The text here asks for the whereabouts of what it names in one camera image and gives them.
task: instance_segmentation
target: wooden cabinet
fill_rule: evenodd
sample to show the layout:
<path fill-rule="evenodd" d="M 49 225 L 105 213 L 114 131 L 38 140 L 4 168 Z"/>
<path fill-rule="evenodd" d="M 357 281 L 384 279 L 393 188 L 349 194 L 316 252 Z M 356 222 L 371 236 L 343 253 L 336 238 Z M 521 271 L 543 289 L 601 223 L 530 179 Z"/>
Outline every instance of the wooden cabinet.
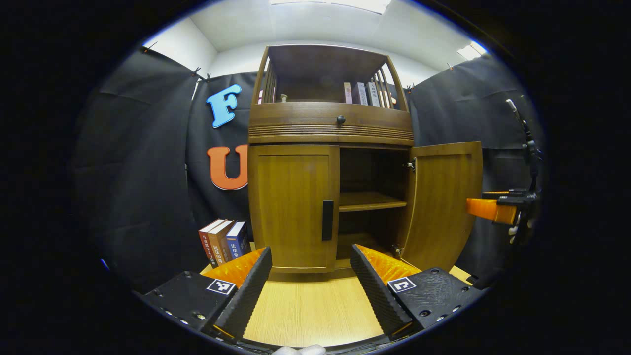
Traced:
<path fill-rule="evenodd" d="M 343 102 L 344 81 L 383 88 L 384 65 L 398 104 L 389 90 L 381 107 Z M 387 56 L 268 47 L 254 92 L 249 203 L 256 248 L 271 247 L 273 271 L 348 268 L 353 243 L 422 270 L 454 266 L 474 222 L 466 199 L 481 193 L 481 145 L 412 147 L 410 114 Z M 282 93 L 292 101 L 279 102 Z"/>

